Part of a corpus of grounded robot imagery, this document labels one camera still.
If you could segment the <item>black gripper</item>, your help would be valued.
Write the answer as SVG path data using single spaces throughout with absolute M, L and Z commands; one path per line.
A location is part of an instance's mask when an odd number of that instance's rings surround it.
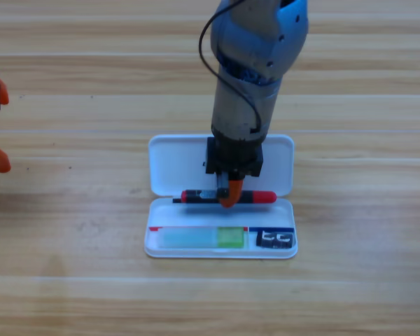
M 206 138 L 206 174 L 216 175 L 216 199 L 233 207 L 242 196 L 244 179 L 259 177 L 263 167 L 262 141 L 245 141 L 209 136 Z

